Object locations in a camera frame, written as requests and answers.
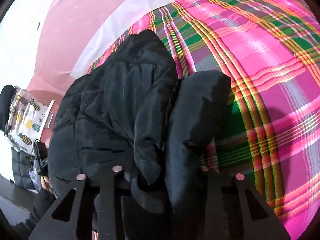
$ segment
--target mattress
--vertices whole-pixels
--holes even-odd
[[[87,72],[145,29],[179,78],[232,78],[226,124],[202,164],[251,179],[297,239],[320,206],[320,26],[304,0],[175,0],[130,26]]]

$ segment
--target person's arm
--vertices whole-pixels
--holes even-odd
[[[34,206],[30,213],[29,219],[27,219],[24,223],[19,223],[12,227],[19,239],[27,240],[29,238],[37,223],[48,211],[54,201],[55,196],[42,187],[39,191],[39,194],[35,198]]]

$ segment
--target metal screw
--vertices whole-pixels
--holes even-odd
[[[112,167],[112,170],[113,170],[114,172],[122,171],[122,166],[120,166],[120,165],[113,166],[113,167]]]
[[[207,166],[203,165],[203,166],[201,166],[201,170],[204,171],[204,172],[206,172],[206,171],[209,170],[209,168],[208,168]]]
[[[77,175],[77,180],[84,180],[87,176],[83,173]]]
[[[236,179],[238,180],[244,180],[245,176],[242,173],[237,173],[236,174]]]

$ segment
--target person's hand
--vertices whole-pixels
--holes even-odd
[[[40,178],[41,178],[41,186],[43,187],[43,189],[53,194],[52,189],[50,187],[49,178],[47,176],[41,176]]]

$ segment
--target white bag with pineapple pattern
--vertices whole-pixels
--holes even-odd
[[[36,101],[28,91],[20,87],[16,87],[16,90],[10,106],[7,139],[16,151],[35,155],[33,143],[38,137],[48,107]]]

